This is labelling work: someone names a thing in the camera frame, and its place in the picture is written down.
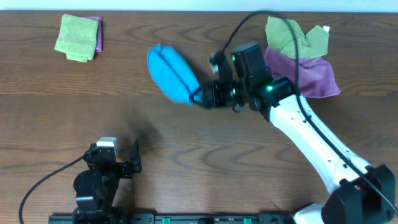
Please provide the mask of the blue microfiber cloth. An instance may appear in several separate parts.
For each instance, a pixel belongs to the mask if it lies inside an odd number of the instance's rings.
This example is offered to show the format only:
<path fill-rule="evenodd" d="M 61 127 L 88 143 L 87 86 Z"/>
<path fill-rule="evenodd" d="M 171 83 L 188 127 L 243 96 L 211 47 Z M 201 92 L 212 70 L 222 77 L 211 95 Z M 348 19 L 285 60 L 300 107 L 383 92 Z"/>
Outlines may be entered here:
<path fill-rule="evenodd" d="M 154 83 L 172 102 L 192 105 L 190 96 L 200 87 L 187 61 L 170 45 L 157 44 L 147 53 Z"/>

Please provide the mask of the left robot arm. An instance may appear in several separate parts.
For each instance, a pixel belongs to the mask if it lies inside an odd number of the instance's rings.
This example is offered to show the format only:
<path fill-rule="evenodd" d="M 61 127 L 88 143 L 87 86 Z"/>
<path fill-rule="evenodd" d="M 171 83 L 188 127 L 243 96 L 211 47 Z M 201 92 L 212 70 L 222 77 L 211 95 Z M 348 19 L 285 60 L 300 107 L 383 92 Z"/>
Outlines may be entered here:
<path fill-rule="evenodd" d="M 121 179 L 130 179 L 142 171 L 139 155 L 139 141 L 134 141 L 129 151 L 129 160 L 118 162 L 116 138 L 102 137 L 92 143 L 84 153 L 83 160 L 88 170 L 77 175 L 73 182 L 77 208 L 72 222 L 77 224 L 119 224 L 129 219 L 120 209 L 113 207 L 113 201 Z"/>

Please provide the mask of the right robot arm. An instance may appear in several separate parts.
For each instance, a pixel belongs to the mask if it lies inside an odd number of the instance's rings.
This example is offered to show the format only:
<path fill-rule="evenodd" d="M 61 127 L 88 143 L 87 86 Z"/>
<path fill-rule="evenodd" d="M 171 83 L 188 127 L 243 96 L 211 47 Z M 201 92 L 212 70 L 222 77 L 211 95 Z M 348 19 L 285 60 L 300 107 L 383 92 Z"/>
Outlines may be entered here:
<path fill-rule="evenodd" d="M 209 63 L 219 77 L 201 84 L 191 100 L 206 109 L 249 106 L 262 114 L 300 149 L 330 193 L 325 203 L 293 213 L 291 223 L 387 223 L 397 215 L 394 174 L 349 150 L 288 78 L 273 78 L 257 44 L 234 49 L 230 58 L 213 53 Z"/>

